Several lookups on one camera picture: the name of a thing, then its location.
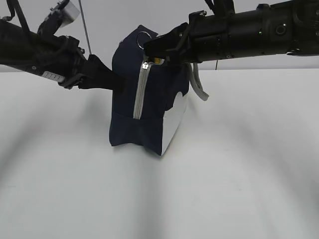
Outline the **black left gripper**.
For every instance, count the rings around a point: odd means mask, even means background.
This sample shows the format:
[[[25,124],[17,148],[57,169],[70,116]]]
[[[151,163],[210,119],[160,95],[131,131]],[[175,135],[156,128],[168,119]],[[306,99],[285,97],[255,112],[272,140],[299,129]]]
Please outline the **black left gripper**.
[[[33,74],[53,80],[66,89],[106,89],[118,93],[124,90],[125,78],[109,69],[94,54],[86,59],[76,38],[34,34],[32,40],[36,52]]]

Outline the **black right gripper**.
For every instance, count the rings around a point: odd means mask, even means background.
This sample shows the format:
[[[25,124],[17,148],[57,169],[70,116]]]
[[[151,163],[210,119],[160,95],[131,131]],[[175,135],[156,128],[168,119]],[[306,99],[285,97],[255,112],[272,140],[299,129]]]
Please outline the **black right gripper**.
[[[194,12],[188,23],[144,43],[144,53],[173,64],[238,58],[239,26],[235,20],[234,14],[203,16]]]

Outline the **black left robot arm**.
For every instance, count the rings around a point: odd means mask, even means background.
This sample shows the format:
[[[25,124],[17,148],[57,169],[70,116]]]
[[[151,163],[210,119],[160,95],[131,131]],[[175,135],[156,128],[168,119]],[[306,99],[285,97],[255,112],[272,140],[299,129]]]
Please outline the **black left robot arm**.
[[[122,92],[125,78],[94,54],[85,58],[79,40],[36,33],[28,40],[21,27],[0,22],[0,63],[52,81],[65,89],[107,89]]]

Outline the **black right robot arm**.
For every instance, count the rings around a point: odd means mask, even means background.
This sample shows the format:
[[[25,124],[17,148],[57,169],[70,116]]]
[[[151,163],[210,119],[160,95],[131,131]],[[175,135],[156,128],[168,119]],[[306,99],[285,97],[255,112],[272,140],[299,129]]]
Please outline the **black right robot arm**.
[[[237,13],[231,0],[209,0],[212,11],[193,12],[189,21],[144,44],[148,57],[169,64],[202,63],[286,54],[317,56],[319,53],[319,3],[289,0],[259,4]]]

